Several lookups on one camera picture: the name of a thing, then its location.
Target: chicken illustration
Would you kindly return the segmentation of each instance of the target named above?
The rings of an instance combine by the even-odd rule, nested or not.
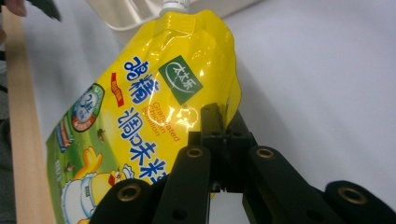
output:
[[[93,147],[86,148],[82,157],[83,167],[62,190],[64,219],[69,224],[89,223],[97,204],[107,192],[121,180],[134,177],[134,172],[128,164],[123,166],[121,172],[113,170],[110,173],[98,174],[103,155],[96,155]]]

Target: brand logo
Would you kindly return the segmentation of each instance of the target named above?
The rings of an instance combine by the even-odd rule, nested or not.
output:
[[[203,87],[181,55],[161,66],[159,71],[180,105]]]
[[[102,105],[105,91],[98,84],[93,84],[75,103],[72,123],[78,132],[89,129],[96,121]]]

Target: cartoon hand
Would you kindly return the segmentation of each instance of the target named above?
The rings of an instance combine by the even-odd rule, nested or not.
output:
[[[102,153],[96,156],[93,147],[88,147],[82,154],[84,166],[76,173],[74,179],[82,179],[86,174],[94,173],[99,169],[102,163]]]

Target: white tabletop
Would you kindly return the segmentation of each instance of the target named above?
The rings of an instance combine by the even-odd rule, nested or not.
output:
[[[23,20],[43,143],[122,48],[85,1],[56,3],[62,22],[34,7]],[[225,19],[240,110],[259,144],[279,150],[318,189],[345,179],[394,210],[395,13],[390,0],[265,0]],[[240,195],[227,200],[240,203]],[[214,213],[233,211],[247,223],[233,206]],[[219,217],[233,218],[213,223],[236,223]]]

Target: green logo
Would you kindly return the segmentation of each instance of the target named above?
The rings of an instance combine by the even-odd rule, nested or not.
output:
[[[159,71],[181,105],[203,87],[181,55],[161,66]]]

